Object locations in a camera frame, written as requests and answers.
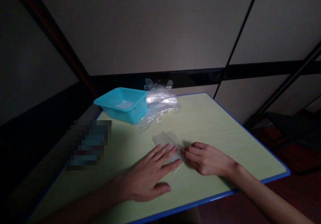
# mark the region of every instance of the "clear plastic bag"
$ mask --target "clear plastic bag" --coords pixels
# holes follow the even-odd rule
[[[138,122],[140,132],[148,129],[154,121],[161,122],[163,120],[161,118],[162,114],[178,111],[182,108],[177,101],[176,91],[172,89],[172,80],[169,80],[166,86],[158,83],[154,84],[149,78],[145,81],[144,88],[147,91],[146,103],[148,110]]]
[[[165,145],[167,144],[171,144],[170,148],[168,151],[170,151],[172,148],[174,148],[175,146],[177,147],[177,151],[170,157],[170,159],[166,162],[167,164],[170,164],[176,160],[181,159],[182,163],[184,162],[184,157],[181,155],[180,149],[182,148],[180,146],[180,143],[176,137],[176,135],[172,132],[161,132],[160,134],[153,136],[152,140],[154,142],[154,144],[157,145],[161,145],[161,147],[163,148]],[[182,163],[172,172],[175,173],[177,171],[177,169],[182,165]]]

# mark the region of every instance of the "blue table edge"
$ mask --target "blue table edge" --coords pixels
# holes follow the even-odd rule
[[[205,92],[192,93],[192,94],[183,94],[183,95],[179,95],[179,96],[177,96],[177,97],[187,96],[187,95],[195,95],[195,94],[202,94],[202,93],[205,93]],[[215,99],[213,99],[208,93],[205,93],[205,94],[207,94],[214,102],[216,102]],[[272,182],[272,181],[275,181],[275,180],[278,180],[278,179],[287,177],[287,176],[289,176],[289,175],[291,174],[289,168],[288,168],[282,161],[280,161],[279,158],[277,158],[264,144],[262,144],[256,137],[254,137],[242,124],[239,123],[239,121],[237,121],[228,111],[226,111],[225,108],[223,108],[218,102],[216,102],[216,103],[217,103],[225,112],[227,112],[240,126],[242,126],[243,129],[245,129],[254,139],[256,139],[256,141],[259,142],[259,143],[260,143],[274,158],[276,158],[276,159],[284,166],[284,168],[286,169],[286,172],[284,172],[284,173],[281,173],[281,174],[278,174],[278,175],[275,175],[275,176],[272,176],[272,177],[269,177],[269,178],[266,178],[266,179],[261,180],[261,182],[262,182],[263,184],[266,184],[266,183],[269,183],[269,182]],[[96,118],[96,120],[100,117],[100,115],[102,114],[102,112],[103,112],[103,110],[102,110],[101,113],[98,115],[98,117]],[[49,187],[47,188],[47,190],[44,192],[44,194],[42,195],[41,199],[39,200],[39,202],[37,203],[37,205],[35,206],[35,208],[33,209],[33,211],[30,213],[30,215],[28,216],[28,218],[26,219],[26,222],[30,219],[30,217],[32,216],[32,214],[36,211],[36,209],[37,209],[37,207],[39,206],[39,204],[42,202],[42,200],[44,199],[44,197],[46,196],[46,194],[48,193],[48,191],[50,190],[50,188],[52,187],[52,185],[55,183],[55,181],[57,180],[57,178],[60,176],[60,174],[63,172],[63,170],[64,170],[65,168],[66,168],[66,165],[64,165],[64,167],[61,169],[61,171],[58,173],[58,175],[54,178],[53,182],[50,184],[50,186],[49,186]],[[211,196],[211,197],[207,197],[207,198],[201,199],[201,200],[199,200],[199,201],[195,201],[195,202],[192,202],[192,203],[189,203],[189,204],[180,206],[180,207],[176,207],[176,208],[173,208],[173,209],[164,211],[164,212],[160,212],[160,213],[157,213],[157,214],[148,216],[148,217],[144,217],[144,218],[139,219],[139,220],[136,220],[136,221],[129,222],[128,224],[144,224],[144,223],[147,223],[147,222],[151,222],[151,221],[160,219],[160,218],[162,218],[162,217],[170,216],[170,215],[173,215],[173,214],[175,214],[175,213],[182,212],[182,211],[185,211],[185,210],[188,210],[188,209],[197,207],[197,206],[199,206],[199,205],[203,205],[203,204],[206,204],[206,203],[208,203],[208,202],[215,201],[215,200],[217,200],[217,199],[230,196],[230,195],[235,194],[235,193],[237,193],[237,192],[239,192],[238,189],[233,189],[233,190],[230,190],[230,191],[226,191],[226,192],[223,192],[223,193],[221,193],[221,194],[217,194],[217,195],[214,195],[214,196]]]

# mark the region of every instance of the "table surface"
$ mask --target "table surface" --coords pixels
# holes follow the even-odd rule
[[[220,149],[264,183],[290,174],[285,165],[208,94],[183,95],[178,101],[182,106],[178,113],[164,114],[162,123],[153,123],[144,133],[138,131],[138,125],[112,119],[111,141],[100,165],[90,170],[63,170],[28,222],[43,218],[128,170],[154,147],[152,135],[162,131],[172,131],[182,146],[198,141]],[[98,120],[110,118],[102,112]],[[122,203],[95,223],[145,223],[236,192],[233,185],[220,177],[202,176],[186,163],[161,181],[170,184],[170,193],[150,202]]]

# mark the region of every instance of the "finger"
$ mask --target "finger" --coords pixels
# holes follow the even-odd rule
[[[159,160],[159,164],[163,165],[164,163],[166,163],[166,161],[168,161],[171,156],[177,151],[177,147],[174,146],[168,153],[166,153],[165,155],[163,155]]]
[[[198,165],[198,163],[191,161],[189,159],[186,159],[187,163],[197,172],[199,172],[200,166]]]
[[[155,148],[153,148],[153,149],[146,155],[146,159],[151,159],[160,148],[161,148],[161,145],[158,145],[158,146],[156,146]]]
[[[165,145],[164,148],[162,148],[154,157],[153,157],[153,160],[159,160],[159,158],[161,158],[165,153],[166,151],[168,151],[168,149],[170,148],[171,144],[167,144]]]
[[[167,192],[171,192],[171,187],[167,184],[161,184],[161,185],[156,185],[152,190],[151,190],[151,197],[152,199],[159,197],[161,195],[164,195]]]
[[[184,150],[186,150],[192,154],[202,155],[202,150],[198,149],[196,147],[189,146],[189,147],[185,147]]]
[[[186,159],[189,159],[191,161],[194,161],[194,162],[198,162],[200,161],[200,156],[199,155],[196,155],[196,154],[193,154],[193,153],[190,153],[184,149],[180,149],[181,151],[181,154],[186,158]]]
[[[160,170],[160,179],[163,178],[165,175],[170,173],[171,171],[175,170],[179,165],[182,163],[181,159],[178,159],[170,164],[163,165],[163,167]]]
[[[198,147],[200,149],[206,149],[209,145],[208,144],[204,144],[204,143],[200,143],[200,142],[194,142],[192,143],[193,147]]]

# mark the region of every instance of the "wrist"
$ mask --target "wrist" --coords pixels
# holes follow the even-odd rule
[[[242,165],[240,165],[235,160],[233,160],[225,177],[230,181],[235,182],[237,177],[240,175],[242,168],[243,168]]]
[[[112,182],[112,185],[115,186],[114,192],[117,201],[125,202],[133,199],[132,194],[126,185],[126,180],[122,175],[115,177]]]

